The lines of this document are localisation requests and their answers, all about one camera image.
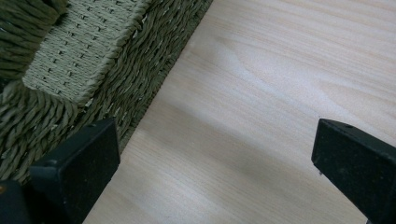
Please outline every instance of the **light wood surface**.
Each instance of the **light wood surface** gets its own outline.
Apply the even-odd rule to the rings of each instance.
[[[396,1],[215,0],[85,223],[363,224],[319,118],[396,146]]]

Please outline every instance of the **green woven basket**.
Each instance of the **green woven basket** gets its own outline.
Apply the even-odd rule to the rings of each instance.
[[[0,178],[82,126],[124,148],[212,0],[0,0]]]

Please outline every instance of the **wood grain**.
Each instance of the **wood grain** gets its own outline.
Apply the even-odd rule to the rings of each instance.
[[[85,223],[362,224],[319,118],[396,146],[396,2],[215,0]]]

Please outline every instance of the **woven seagrass basket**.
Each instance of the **woven seagrass basket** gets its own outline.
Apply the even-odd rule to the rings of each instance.
[[[116,117],[124,148],[212,0],[0,0],[0,179]]]

